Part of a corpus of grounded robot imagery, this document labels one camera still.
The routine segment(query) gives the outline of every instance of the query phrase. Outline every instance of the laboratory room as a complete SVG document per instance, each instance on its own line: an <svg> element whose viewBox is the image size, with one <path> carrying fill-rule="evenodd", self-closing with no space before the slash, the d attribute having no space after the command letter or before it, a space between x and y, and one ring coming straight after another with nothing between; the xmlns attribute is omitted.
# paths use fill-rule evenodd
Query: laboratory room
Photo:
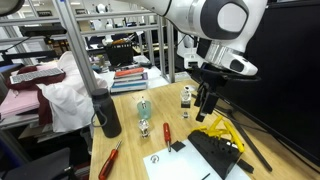
<svg viewBox="0 0 320 180"><path fill-rule="evenodd" d="M319 11L1 0L0 180L320 180Z"/></svg>

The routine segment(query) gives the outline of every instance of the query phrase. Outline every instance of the monitor screen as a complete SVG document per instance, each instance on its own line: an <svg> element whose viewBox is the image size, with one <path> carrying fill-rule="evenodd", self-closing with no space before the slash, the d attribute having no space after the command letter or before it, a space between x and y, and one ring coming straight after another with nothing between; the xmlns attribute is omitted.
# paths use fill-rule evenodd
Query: monitor screen
<svg viewBox="0 0 320 180"><path fill-rule="evenodd" d="M320 1L269 4L245 57L262 78L229 81L221 99L320 166ZM198 54L205 56L208 41Z"/></svg>

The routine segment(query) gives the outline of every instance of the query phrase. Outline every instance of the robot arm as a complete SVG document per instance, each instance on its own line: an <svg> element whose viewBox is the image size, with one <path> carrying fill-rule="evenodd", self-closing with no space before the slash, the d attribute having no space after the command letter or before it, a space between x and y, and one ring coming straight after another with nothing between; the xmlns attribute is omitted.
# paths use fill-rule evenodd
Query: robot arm
<svg viewBox="0 0 320 180"><path fill-rule="evenodd" d="M169 19L185 33L212 40L205 61L222 70L253 76L258 69L242 57L267 0L120 0Z"/></svg>

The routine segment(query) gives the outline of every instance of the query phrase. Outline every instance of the table surface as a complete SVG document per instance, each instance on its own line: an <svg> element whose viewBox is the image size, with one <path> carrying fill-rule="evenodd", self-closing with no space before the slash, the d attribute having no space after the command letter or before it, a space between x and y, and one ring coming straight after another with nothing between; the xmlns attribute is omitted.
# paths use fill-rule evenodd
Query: table surface
<svg viewBox="0 0 320 180"><path fill-rule="evenodd" d="M209 127L216 119L216 113L207 115L202 123L197 122L195 117L198 108L193 105L189 111L191 118L187 120L181 119L182 110L180 108L179 93L186 85L197 87L194 81L186 80L114 97L113 100L122 126L122 132L115 138L106 138L101 128L95 128L90 179L98 179L101 167L111 150L115 148L120 140L122 140L122 145L119 148L118 158L108 179L145 180L148 179L148 174L143 158L166 148L162 126L164 122L168 122L170 125L172 142L187 139L192 128L203 125ZM141 138L140 130L137 126L139 116L136 104L141 100L142 96L152 103L152 117L149 128L150 137L146 139ZM236 117L241 122L250 126L257 126L241 114L236 114ZM252 129L245 129L245 131L273 167L273 171L268 172L239 135L245 147L245 152L241 155L241 158L254 167L253 174L247 173L251 179L320 179L319 174L302 163L271 135Z"/></svg>

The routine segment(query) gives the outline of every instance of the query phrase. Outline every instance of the chair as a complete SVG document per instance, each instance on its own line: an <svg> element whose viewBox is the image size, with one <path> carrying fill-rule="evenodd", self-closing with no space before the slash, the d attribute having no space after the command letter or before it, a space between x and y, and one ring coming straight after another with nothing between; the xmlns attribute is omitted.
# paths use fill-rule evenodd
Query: chair
<svg viewBox="0 0 320 180"><path fill-rule="evenodd" d="M74 169L69 164L70 149L64 148L40 159L10 170L4 180L76 180Z"/></svg>

